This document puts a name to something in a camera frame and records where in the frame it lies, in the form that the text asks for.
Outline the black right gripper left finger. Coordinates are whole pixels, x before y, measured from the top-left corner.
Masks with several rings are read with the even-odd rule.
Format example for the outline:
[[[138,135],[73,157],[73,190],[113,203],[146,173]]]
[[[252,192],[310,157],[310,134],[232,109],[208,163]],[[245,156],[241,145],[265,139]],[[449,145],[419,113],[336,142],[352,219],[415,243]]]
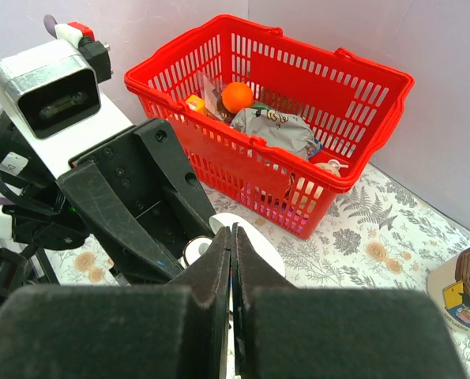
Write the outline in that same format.
[[[231,231],[164,285],[14,292],[0,309],[0,378],[223,378]]]

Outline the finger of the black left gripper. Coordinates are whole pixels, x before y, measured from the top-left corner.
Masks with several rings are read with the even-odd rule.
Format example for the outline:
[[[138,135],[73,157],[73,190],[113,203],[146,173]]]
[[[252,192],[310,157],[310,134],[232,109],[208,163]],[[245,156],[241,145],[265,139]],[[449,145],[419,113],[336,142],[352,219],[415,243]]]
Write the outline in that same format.
[[[215,214],[171,124],[153,118],[136,130],[150,155],[152,176],[159,183],[171,214],[189,237],[212,237],[209,218]]]

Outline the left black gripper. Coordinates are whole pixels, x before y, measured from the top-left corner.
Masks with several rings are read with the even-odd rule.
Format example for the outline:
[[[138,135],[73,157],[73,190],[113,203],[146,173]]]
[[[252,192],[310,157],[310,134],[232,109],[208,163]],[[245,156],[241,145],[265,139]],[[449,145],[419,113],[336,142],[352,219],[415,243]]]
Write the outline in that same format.
[[[75,156],[54,178],[0,113],[0,300],[27,284],[57,283],[49,251],[96,240],[119,284],[167,283],[188,241],[131,126]]]

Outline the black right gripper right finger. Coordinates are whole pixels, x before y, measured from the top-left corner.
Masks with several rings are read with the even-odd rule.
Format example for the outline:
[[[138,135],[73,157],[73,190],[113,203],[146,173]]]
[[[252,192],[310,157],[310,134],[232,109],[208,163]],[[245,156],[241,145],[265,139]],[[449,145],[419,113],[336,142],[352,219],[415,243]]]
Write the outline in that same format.
[[[420,291],[298,288],[231,233],[235,371],[243,378],[463,378]]]

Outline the white square case with screen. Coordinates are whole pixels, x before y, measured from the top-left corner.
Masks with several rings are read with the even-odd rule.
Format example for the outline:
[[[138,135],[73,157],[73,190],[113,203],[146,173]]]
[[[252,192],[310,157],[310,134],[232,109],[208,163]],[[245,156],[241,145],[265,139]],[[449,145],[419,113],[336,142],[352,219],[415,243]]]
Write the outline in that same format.
[[[249,249],[262,258],[271,268],[285,277],[285,266],[281,255],[272,243],[251,223],[233,213],[217,213],[209,218],[209,226],[216,234],[221,229],[229,227],[235,234],[238,251]],[[201,235],[193,238],[184,247],[179,259],[184,268],[189,267],[199,259],[212,244],[212,238]]]

